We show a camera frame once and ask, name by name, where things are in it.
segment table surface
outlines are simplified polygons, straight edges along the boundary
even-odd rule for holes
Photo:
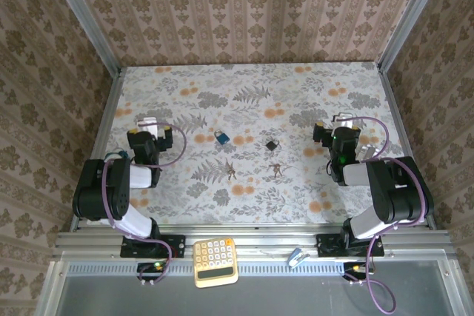
[[[137,120],[157,117],[187,136],[183,158],[164,168],[155,189],[132,189],[130,201],[158,223],[332,223],[372,203],[365,186],[340,187],[326,173],[327,149],[313,142],[317,121],[333,115],[381,119],[389,128],[385,155],[403,155],[378,71],[373,63],[237,64],[130,67],[107,151],[126,149]],[[372,121],[359,144],[384,143]],[[220,145],[214,132],[230,142]],[[160,163],[183,147],[178,132]],[[279,140],[269,151],[265,144]],[[275,178],[274,164],[281,175]],[[229,179],[232,167],[236,176]]]

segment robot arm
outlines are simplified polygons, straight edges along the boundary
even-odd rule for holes
[[[392,161],[367,160],[375,152],[373,147],[362,147],[356,153],[360,129],[352,121],[338,121],[351,118],[351,114],[333,117],[334,128],[325,129],[316,124],[313,140],[321,142],[330,151],[330,175],[340,186],[369,186],[373,205],[353,218],[348,218],[336,238],[339,249],[360,249],[368,240],[389,225],[401,221],[413,221],[421,213],[420,198],[412,178],[398,164]],[[397,160],[405,164],[415,175],[424,193],[425,216],[433,213],[433,197],[411,157]]]
[[[159,165],[159,153],[173,145],[172,130],[165,127],[164,137],[158,138],[149,131],[131,130],[127,132],[127,139],[138,165],[123,158],[114,160],[109,166],[106,180],[109,209],[119,229],[141,238],[160,238],[156,222],[144,217],[130,205],[130,188],[156,187],[161,170],[140,165]],[[109,224],[101,192],[103,170],[104,160],[89,159],[84,163],[73,197],[73,211],[77,217]]]

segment small black square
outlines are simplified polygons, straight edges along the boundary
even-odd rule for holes
[[[270,141],[265,145],[265,147],[268,148],[270,151],[273,151],[276,147],[278,147],[278,144],[273,141]]]

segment wallpaper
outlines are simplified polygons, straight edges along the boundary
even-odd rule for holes
[[[368,186],[335,184],[329,150],[313,141],[314,123],[331,127],[341,111],[380,118],[390,131],[386,154],[402,154],[374,63],[128,68],[107,150],[129,147],[127,131],[143,117],[186,132],[183,158],[163,169],[157,187],[130,193],[158,223],[342,223],[372,198]],[[377,123],[355,125],[359,146],[384,144]],[[230,142],[217,142],[216,130]],[[173,140],[162,164],[182,150],[178,132]],[[273,151],[265,147],[271,141]]]
[[[474,0],[429,0],[389,70],[415,158],[474,295]]]
[[[123,67],[375,61],[409,0],[86,0]]]
[[[65,0],[0,0],[0,315],[32,315],[110,77]]]

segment metal frame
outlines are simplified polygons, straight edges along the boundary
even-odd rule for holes
[[[405,9],[401,16],[392,37],[380,57],[379,64],[383,72],[388,71],[393,61],[395,61],[395,57],[403,46],[403,43],[407,40],[408,35],[413,29],[413,26],[415,26],[427,2],[428,0],[410,0],[408,2],[407,9]]]
[[[218,236],[234,238],[239,263],[281,264],[296,247],[303,248],[311,255],[307,260],[309,263],[361,260],[362,258],[318,258],[315,236],[320,233],[337,233],[340,228],[340,224],[333,223],[160,226],[163,233],[187,236],[186,258],[179,261],[183,265],[191,265],[192,246],[196,241]],[[417,226],[393,231],[382,240],[385,257],[375,260],[384,260],[387,263],[392,260],[437,261],[455,315],[474,315],[467,285],[447,231]],[[60,233],[35,315],[56,314],[71,265],[77,262],[106,262],[111,266],[120,266],[125,261],[138,263],[134,259],[121,259],[120,248],[121,236],[110,227],[90,225],[81,221],[76,232]]]
[[[119,60],[110,49],[107,39],[94,19],[94,16],[85,0],[67,0],[67,2],[71,6],[72,11],[79,20],[79,23],[84,29],[90,42],[92,42],[92,45],[95,47],[98,55],[101,57],[102,62],[104,62],[110,75],[112,78],[115,78],[120,70]]]

